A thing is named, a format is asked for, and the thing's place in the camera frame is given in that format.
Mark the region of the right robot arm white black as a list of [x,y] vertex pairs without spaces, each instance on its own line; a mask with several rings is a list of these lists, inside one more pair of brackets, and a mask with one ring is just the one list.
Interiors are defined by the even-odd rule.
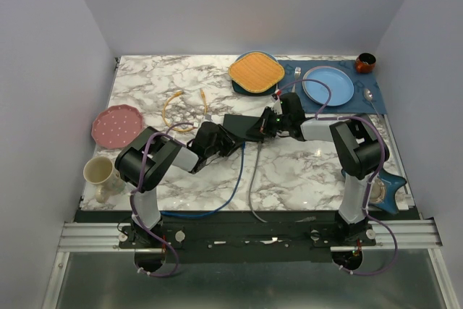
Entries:
[[368,199],[376,176],[389,152],[379,131],[367,114],[307,117],[296,93],[287,93],[266,107],[260,118],[246,130],[249,137],[264,139],[280,132],[298,141],[327,141],[334,144],[345,173],[344,196],[338,210],[342,222],[333,227],[334,239],[349,245],[359,237],[356,224],[368,214]]

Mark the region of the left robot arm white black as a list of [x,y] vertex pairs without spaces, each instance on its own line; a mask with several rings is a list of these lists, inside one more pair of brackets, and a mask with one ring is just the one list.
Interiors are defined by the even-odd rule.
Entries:
[[170,167],[190,174],[202,170],[213,156],[228,157],[245,148],[245,141],[224,126],[203,122],[196,136],[182,143],[166,132],[146,127],[116,157],[115,168],[121,179],[133,186],[130,193],[132,220],[139,226],[135,238],[144,247],[160,239],[161,220],[156,188]]

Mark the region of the black network switch box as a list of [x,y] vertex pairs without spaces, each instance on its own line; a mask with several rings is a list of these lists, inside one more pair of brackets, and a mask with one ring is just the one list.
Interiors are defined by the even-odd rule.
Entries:
[[256,143],[264,140],[263,134],[257,130],[256,124],[259,120],[259,117],[225,114],[223,127],[225,130],[243,141]]

